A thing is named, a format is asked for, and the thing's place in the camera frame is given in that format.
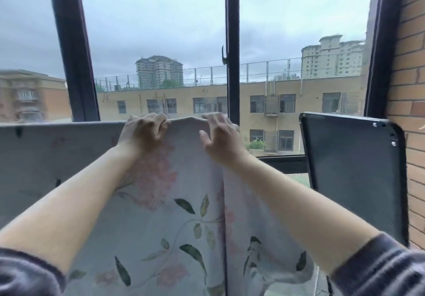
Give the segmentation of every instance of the sleeve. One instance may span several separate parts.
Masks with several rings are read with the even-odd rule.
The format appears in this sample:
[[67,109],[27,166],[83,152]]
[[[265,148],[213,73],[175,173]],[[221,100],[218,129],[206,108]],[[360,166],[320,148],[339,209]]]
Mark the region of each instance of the sleeve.
[[1,296],[57,296],[65,284],[65,276],[44,260],[0,248]]
[[386,234],[369,241],[331,276],[345,296],[425,295],[425,253]]

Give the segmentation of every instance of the cloud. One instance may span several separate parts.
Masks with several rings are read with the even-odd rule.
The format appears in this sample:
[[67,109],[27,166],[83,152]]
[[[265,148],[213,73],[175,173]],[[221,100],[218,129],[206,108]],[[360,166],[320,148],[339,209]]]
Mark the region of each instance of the cloud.
[[[320,37],[365,37],[370,0],[240,0],[241,63],[294,58]],[[0,69],[64,77],[50,0],[0,0]],[[135,74],[140,57],[221,65],[224,0],[83,0],[96,77]]]

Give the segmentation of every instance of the glass pane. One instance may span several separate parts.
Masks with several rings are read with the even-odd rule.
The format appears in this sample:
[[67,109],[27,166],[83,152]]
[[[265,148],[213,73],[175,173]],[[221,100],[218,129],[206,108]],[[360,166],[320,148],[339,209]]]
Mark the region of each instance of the glass pane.
[[0,4],[0,123],[71,122],[50,0]]
[[224,1],[83,0],[101,120],[227,113]]
[[240,129],[252,154],[304,154],[301,112],[363,114],[369,2],[240,0]]

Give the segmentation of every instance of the window handle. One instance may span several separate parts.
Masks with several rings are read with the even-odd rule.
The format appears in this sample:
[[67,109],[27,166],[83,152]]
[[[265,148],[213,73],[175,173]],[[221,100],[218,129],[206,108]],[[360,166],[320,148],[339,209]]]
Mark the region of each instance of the window handle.
[[224,46],[221,46],[221,60],[223,61],[224,65],[227,65],[227,57],[224,57]]

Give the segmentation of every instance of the apartment building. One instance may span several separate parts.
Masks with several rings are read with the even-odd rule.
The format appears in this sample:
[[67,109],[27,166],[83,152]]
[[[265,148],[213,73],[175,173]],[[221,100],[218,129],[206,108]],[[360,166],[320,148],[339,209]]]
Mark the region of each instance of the apartment building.
[[[303,154],[298,116],[304,111],[357,115],[360,76],[255,82],[240,85],[240,130],[256,156]],[[102,121],[163,111],[169,118],[227,113],[227,87],[185,86],[98,93]]]
[[161,88],[164,80],[183,86],[183,64],[164,56],[141,58],[135,62],[141,89]]
[[0,123],[72,121],[64,79],[27,70],[0,70]]
[[342,35],[324,36],[301,49],[301,78],[360,75],[364,41],[341,42]]

